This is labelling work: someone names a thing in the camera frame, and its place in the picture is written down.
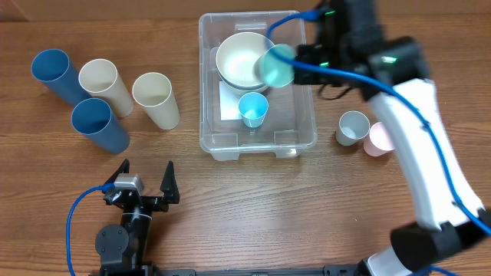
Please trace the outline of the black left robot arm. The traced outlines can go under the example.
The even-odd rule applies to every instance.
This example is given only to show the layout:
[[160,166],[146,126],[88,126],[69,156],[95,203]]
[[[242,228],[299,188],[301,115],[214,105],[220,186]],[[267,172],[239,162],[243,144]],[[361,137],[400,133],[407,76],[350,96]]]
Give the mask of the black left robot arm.
[[95,238],[95,248],[101,257],[100,275],[160,274],[151,261],[145,261],[147,239],[154,212],[167,212],[169,205],[180,202],[173,162],[168,162],[160,185],[160,196],[144,195],[141,177],[130,173],[130,161],[125,159],[106,181],[104,201],[123,211],[119,224],[103,227]]

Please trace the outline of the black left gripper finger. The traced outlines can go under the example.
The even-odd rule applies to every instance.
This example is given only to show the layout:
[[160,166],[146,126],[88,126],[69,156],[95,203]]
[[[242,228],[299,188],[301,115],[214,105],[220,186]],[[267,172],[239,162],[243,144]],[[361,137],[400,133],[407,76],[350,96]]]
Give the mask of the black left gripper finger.
[[128,159],[125,159],[119,168],[112,174],[112,176],[105,182],[107,183],[114,183],[116,178],[121,174],[121,173],[129,173],[130,170],[130,161]]
[[174,164],[172,161],[169,161],[167,164],[166,171],[160,185],[160,191],[163,193],[163,197],[168,204],[180,203],[180,193],[176,184]]

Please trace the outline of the cream bowl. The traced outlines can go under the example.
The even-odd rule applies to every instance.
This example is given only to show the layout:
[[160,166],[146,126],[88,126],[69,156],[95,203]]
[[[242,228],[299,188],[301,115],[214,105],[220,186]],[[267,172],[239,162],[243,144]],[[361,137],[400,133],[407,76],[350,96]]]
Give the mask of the cream bowl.
[[267,51],[264,35],[255,32],[240,32],[228,37],[216,52],[216,66],[228,81],[242,87],[263,84],[253,68],[255,62]]
[[233,84],[229,83],[227,80],[222,79],[222,83],[234,94],[242,96],[243,94],[251,93],[251,92],[256,92],[256,93],[263,93],[266,91],[269,87],[267,85],[262,85],[259,87],[237,87],[234,86]]

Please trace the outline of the teal small cup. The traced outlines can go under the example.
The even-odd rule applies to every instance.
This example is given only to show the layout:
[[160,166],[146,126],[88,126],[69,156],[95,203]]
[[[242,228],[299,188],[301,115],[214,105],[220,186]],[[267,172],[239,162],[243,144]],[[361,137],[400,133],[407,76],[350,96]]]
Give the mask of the teal small cup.
[[289,63],[276,58],[273,51],[289,60],[295,58],[295,51],[289,45],[273,45],[255,62],[253,73],[259,81],[268,87],[285,87],[295,78],[294,68]]

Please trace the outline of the pink small cup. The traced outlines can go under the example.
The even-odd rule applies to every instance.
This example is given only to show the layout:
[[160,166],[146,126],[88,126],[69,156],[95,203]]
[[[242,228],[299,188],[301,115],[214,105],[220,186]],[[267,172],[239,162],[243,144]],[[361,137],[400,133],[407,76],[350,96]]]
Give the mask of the pink small cup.
[[363,142],[363,148],[369,156],[382,156],[394,150],[394,145],[382,122],[375,123]]

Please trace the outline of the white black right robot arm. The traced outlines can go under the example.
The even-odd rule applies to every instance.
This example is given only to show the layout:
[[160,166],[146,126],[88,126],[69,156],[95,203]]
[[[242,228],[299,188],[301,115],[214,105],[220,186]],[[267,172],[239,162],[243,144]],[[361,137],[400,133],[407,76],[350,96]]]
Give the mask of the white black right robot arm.
[[364,259],[359,275],[422,275],[490,235],[490,211],[474,193],[444,129],[437,89],[416,40],[388,40],[371,1],[322,1],[304,13],[317,26],[302,45],[297,84],[348,84],[361,91],[394,145],[415,221]]

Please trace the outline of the light blue small cup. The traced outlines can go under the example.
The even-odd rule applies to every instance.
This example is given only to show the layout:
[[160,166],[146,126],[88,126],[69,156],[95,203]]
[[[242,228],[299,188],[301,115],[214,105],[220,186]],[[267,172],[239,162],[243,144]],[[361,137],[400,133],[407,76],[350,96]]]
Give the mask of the light blue small cup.
[[260,127],[268,110],[269,102],[261,93],[250,92],[239,99],[239,113],[247,127]]

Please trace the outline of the dark blue bowl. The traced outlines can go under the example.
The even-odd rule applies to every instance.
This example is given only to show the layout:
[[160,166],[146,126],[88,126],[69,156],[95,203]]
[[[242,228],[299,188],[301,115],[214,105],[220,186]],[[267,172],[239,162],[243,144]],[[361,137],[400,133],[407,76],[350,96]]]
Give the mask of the dark blue bowl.
[[264,91],[266,90],[268,87],[265,85],[265,84],[260,84],[259,86],[255,86],[255,87],[242,87],[242,86],[239,86],[239,85],[236,85],[236,84],[233,84],[231,81],[227,80],[225,78],[225,76],[218,72],[220,78],[222,79],[222,81],[224,81],[225,83],[227,83],[230,87],[233,87],[234,89],[237,89],[237,90],[245,90],[245,91]]

